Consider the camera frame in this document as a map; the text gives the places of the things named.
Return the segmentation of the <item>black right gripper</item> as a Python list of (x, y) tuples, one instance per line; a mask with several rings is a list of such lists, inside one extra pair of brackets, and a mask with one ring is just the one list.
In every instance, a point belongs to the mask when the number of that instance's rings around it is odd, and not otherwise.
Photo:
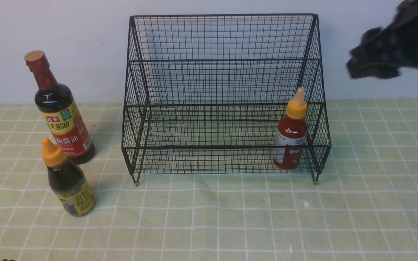
[(393, 79), (401, 68), (418, 69), (418, 0), (404, 0), (386, 28), (372, 28), (350, 51), (347, 71), (352, 79)]

